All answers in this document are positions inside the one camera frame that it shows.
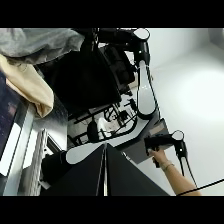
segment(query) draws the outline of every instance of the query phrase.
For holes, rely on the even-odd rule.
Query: black chair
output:
[[[126,54],[110,45],[66,54],[46,77],[69,114],[120,102],[134,80]]]

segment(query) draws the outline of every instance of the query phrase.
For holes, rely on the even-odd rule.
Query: person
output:
[[[196,186],[192,184],[186,177],[175,168],[171,161],[166,157],[164,150],[151,151],[150,155],[153,156],[153,161],[155,160],[159,163],[160,167],[163,169],[174,193],[176,195],[183,192],[196,189]],[[189,192],[183,196],[201,196],[199,191]]]

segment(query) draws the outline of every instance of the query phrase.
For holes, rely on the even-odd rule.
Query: clothing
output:
[[[33,65],[18,63],[11,65],[7,58],[0,54],[0,70],[7,78],[6,84],[34,103],[41,117],[51,112],[54,104],[53,91],[36,72]]]
[[[0,54],[26,64],[80,51],[83,41],[84,36],[71,28],[0,28]]]

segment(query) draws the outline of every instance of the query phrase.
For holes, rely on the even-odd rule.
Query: human hand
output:
[[[168,161],[166,154],[162,149],[159,151],[151,150],[150,155],[152,155],[160,165]]]

